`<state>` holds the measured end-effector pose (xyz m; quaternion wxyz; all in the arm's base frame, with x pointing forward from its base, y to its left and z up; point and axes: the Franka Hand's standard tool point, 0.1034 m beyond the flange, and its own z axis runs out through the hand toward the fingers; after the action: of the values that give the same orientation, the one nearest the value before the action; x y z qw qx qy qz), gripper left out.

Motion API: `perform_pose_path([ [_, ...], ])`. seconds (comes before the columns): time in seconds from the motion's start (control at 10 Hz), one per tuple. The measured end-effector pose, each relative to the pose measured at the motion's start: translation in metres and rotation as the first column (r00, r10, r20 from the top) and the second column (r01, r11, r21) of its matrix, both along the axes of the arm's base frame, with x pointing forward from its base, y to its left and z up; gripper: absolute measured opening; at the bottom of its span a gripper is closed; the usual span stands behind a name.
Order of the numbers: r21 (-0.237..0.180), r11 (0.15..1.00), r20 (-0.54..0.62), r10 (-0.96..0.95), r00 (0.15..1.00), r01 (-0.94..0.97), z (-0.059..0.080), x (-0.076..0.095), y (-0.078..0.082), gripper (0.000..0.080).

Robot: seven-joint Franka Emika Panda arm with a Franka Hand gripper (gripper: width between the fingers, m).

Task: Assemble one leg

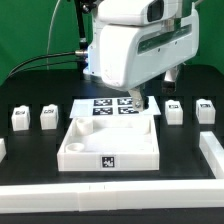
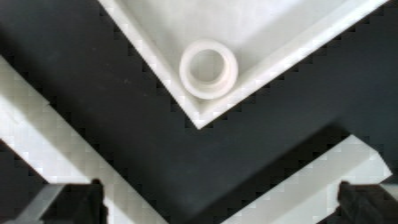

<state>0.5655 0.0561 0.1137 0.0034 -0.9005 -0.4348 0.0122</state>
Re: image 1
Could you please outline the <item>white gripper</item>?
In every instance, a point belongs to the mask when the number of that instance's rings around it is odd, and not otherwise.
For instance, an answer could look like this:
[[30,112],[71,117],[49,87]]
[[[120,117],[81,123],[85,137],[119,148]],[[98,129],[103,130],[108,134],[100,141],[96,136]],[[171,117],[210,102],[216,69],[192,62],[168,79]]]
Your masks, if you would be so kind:
[[161,23],[145,27],[106,25],[101,32],[102,80],[120,91],[131,89],[132,106],[138,112],[146,110],[149,103],[140,84],[166,72],[162,92],[174,93],[179,64],[194,57],[198,49],[199,17],[195,9],[181,19],[175,31],[162,33],[161,28]]

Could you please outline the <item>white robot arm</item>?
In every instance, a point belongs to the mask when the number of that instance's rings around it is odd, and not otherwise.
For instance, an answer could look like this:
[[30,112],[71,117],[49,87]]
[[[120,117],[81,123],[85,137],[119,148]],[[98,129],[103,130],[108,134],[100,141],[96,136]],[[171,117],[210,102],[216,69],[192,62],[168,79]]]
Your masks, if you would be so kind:
[[165,90],[175,90],[179,67],[194,57],[199,45],[195,0],[82,0],[92,14],[93,40],[76,54],[84,58],[84,74],[97,77],[132,97],[143,111],[144,84],[165,75]]

